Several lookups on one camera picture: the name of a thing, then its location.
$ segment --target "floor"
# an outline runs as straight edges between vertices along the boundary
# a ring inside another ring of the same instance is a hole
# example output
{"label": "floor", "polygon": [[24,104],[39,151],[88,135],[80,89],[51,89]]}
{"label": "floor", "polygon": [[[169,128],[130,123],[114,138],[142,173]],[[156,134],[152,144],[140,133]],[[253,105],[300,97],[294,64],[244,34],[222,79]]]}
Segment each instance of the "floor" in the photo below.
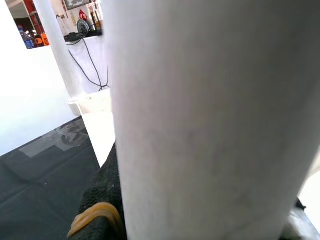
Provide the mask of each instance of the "floor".
{"label": "floor", "polygon": [[0,239],[67,239],[98,169],[82,118],[1,156]]}

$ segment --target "white surface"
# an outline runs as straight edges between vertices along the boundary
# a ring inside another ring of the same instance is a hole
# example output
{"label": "white surface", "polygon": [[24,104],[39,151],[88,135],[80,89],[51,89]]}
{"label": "white surface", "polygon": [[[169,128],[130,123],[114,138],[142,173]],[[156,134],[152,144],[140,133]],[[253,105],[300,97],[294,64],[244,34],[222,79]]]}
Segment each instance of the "white surface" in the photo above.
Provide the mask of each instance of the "white surface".
{"label": "white surface", "polygon": [[96,158],[102,167],[116,140],[110,90],[89,94],[75,103],[80,109]]}
{"label": "white surface", "polygon": [[107,2],[128,238],[277,239],[320,145],[320,2]]}
{"label": "white surface", "polygon": [[306,206],[305,214],[314,227],[320,231],[320,172],[312,175],[304,184],[299,198]]}
{"label": "white surface", "polygon": [[318,149],[317,155],[314,158],[313,164],[309,170],[307,178],[311,177],[314,174],[317,174],[320,171],[320,149]]}
{"label": "white surface", "polygon": [[0,38],[0,156],[75,118],[51,47],[27,50],[5,1]]}

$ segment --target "white pillar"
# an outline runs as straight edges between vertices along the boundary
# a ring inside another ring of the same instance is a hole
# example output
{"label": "white pillar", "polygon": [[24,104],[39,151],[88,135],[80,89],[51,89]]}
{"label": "white pillar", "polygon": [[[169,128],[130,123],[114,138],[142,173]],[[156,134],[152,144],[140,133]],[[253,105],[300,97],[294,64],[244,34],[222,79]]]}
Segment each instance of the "white pillar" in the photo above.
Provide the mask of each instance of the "white pillar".
{"label": "white pillar", "polygon": [[80,99],[85,92],[82,76],[76,69],[72,57],[68,52],[64,36],[56,19],[50,0],[34,0],[45,34],[49,40],[55,60],[60,69],[65,87],[73,100]]}
{"label": "white pillar", "polygon": [[320,145],[319,1],[109,0],[130,240],[276,240]]}

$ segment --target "white cylinder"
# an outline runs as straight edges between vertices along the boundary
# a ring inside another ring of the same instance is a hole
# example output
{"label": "white cylinder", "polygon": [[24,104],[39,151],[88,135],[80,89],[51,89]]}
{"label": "white cylinder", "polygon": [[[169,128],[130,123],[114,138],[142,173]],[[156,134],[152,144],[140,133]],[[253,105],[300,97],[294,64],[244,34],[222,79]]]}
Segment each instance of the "white cylinder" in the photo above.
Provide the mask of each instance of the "white cylinder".
{"label": "white cylinder", "polygon": [[276,240],[320,145],[319,1],[109,0],[130,240]]}
{"label": "white cylinder", "polygon": [[86,94],[83,89],[82,76],[70,56],[51,1],[34,0],[34,4],[61,72],[66,90],[71,99],[80,99]]}

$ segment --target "black fabric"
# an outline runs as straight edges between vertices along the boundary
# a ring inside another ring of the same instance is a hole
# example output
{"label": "black fabric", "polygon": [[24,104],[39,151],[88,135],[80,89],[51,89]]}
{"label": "black fabric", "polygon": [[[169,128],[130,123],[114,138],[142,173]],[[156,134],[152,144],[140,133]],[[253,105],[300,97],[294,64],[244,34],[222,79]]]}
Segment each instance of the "black fabric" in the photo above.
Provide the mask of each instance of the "black fabric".
{"label": "black fabric", "polygon": [[[89,188],[85,191],[78,214],[101,202],[110,203],[118,210],[125,226],[116,144]],[[117,235],[105,217],[97,217],[70,240],[117,240]]]}
{"label": "black fabric", "polygon": [[302,204],[299,198],[296,198],[295,207],[301,210],[305,210],[307,207]]}
{"label": "black fabric", "polygon": [[99,164],[81,118],[0,157],[0,240],[65,240]]}

